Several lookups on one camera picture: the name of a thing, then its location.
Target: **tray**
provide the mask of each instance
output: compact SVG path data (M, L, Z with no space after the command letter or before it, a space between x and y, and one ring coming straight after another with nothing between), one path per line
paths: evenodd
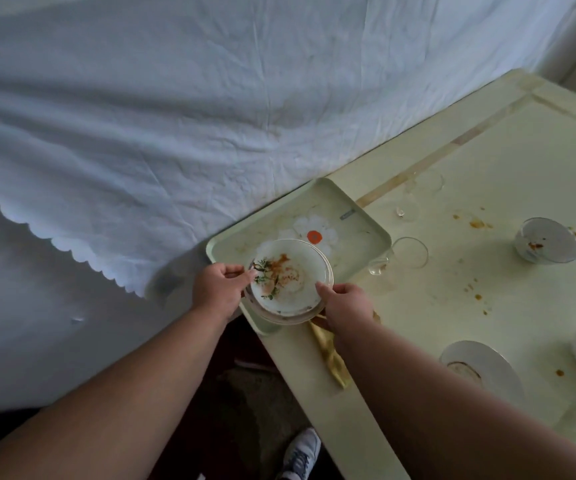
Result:
M390 234L329 178L317 178L214 236L206 245L212 262L248 264L262 242L284 237L311 241L342 283L392 245ZM282 326L239 305L253 330L269 335Z

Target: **table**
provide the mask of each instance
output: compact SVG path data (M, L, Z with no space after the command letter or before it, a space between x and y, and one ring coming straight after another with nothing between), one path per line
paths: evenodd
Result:
M430 167L444 189L415 222L397 221L405 175ZM436 357L458 340L495 348L522 379L526 411L576 441L576 261L532 265L510 244L535 216L576 231L576 95L509 72L330 178L393 240L416 237L430 251L427 266L391 282L367 270L353 278L383 324ZM407 478L357 388L329 375L307 325L262 341L347 480Z

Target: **sneaker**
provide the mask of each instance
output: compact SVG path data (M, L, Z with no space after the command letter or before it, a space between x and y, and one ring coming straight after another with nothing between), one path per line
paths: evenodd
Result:
M321 440L314 428L308 428L292 440L284 456L284 468L278 479L306 480L315 466Z

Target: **forearm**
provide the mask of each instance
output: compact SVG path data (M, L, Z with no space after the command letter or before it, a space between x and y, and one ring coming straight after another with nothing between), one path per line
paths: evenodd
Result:
M190 311L0 443L0 479L143 479L200 384L226 321Z
M576 445L371 321L337 349L413 478L576 478Z

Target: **white flower print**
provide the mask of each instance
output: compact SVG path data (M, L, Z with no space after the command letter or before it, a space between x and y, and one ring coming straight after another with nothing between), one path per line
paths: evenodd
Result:
M332 258L332 248L339 241L336 230L330 227L327 219L320 216L299 217L292 229L279 231L279 239L301 239L313 244L324 253L325 257Z

